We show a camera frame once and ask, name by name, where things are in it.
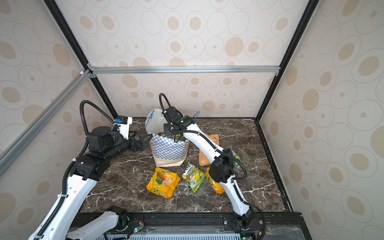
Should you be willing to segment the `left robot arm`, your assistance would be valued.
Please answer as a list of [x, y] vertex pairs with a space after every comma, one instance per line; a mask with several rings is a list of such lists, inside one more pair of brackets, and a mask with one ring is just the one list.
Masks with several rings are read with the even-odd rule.
[[78, 230], [70, 231], [71, 224], [85, 199], [110, 167], [111, 159], [127, 150], [144, 151], [152, 134], [138, 135], [130, 131], [132, 118], [117, 116], [107, 119], [112, 127], [102, 126], [89, 131], [85, 116], [85, 105], [90, 105], [105, 117], [107, 114], [88, 100], [80, 103], [80, 116], [85, 132], [85, 145], [72, 160], [62, 180], [62, 192], [41, 225], [29, 237], [31, 240], [94, 240], [115, 229], [123, 232], [129, 226], [127, 211], [111, 207], [101, 216]]

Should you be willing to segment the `green snack pack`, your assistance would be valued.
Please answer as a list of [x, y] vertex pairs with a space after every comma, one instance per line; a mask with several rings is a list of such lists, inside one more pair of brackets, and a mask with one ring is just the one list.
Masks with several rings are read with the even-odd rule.
[[236, 159], [236, 161], [234, 161], [234, 168], [237, 168], [239, 166], [239, 163], [242, 162], [242, 160], [233, 150], [231, 150], [231, 152], [232, 152], [233, 158]]

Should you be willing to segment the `yellow orange snack bag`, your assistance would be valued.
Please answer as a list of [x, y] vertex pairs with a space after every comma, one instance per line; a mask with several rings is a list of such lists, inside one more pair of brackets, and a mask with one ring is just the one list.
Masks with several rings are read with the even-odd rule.
[[181, 179], [175, 173], [156, 168], [153, 177], [147, 185], [147, 190], [155, 195], [169, 199]]

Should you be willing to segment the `blue checkered paper bag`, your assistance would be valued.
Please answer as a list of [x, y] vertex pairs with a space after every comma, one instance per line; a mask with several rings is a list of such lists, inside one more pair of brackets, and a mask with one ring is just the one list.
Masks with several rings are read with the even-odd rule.
[[175, 143], [172, 139], [159, 136], [164, 133], [163, 125], [167, 121], [162, 115], [162, 110], [152, 110], [145, 121], [148, 134], [153, 134], [150, 148], [157, 167], [177, 167], [187, 158], [190, 141]]

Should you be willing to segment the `gold foil snack bag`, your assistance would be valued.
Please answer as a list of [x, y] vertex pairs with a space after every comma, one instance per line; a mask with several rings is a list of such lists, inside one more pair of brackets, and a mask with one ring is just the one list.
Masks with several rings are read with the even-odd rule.
[[175, 143], [178, 143], [179, 141], [185, 142], [187, 140], [182, 134], [168, 136], [165, 133], [159, 133], [159, 136], [172, 139]]

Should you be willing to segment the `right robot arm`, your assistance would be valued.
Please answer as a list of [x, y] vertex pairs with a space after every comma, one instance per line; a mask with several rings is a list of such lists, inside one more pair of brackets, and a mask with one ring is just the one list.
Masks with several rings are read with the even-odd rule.
[[238, 226], [245, 230], [255, 223], [255, 211], [260, 213], [259, 223], [261, 230], [256, 237], [261, 240], [265, 236], [266, 221], [261, 209], [251, 203], [248, 203], [238, 186], [238, 181], [247, 179], [248, 173], [243, 164], [233, 156], [230, 149], [224, 149], [215, 144], [205, 135], [193, 118], [188, 115], [182, 115], [173, 107], [165, 94], [159, 94], [162, 115], [167, 123], [164, 124], [166, 135], [182, 135], [191, 141], [208, 157], [211, 167], [209, 170], [213, 180], [219, 183], [225, 190], [233, 207], [233, 212], [237, 216]]

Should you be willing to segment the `green spring tea candy bag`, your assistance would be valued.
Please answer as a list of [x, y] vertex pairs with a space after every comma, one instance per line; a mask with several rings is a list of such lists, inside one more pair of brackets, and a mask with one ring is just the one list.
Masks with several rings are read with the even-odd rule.
[[188, 185], [195, 193], [201, 184], [206, 180], [205, 173], [197, 168], [195, 165], [187, 162], [187, 167], [184, 173], [182, 174], [184, 180], [187, 181]]

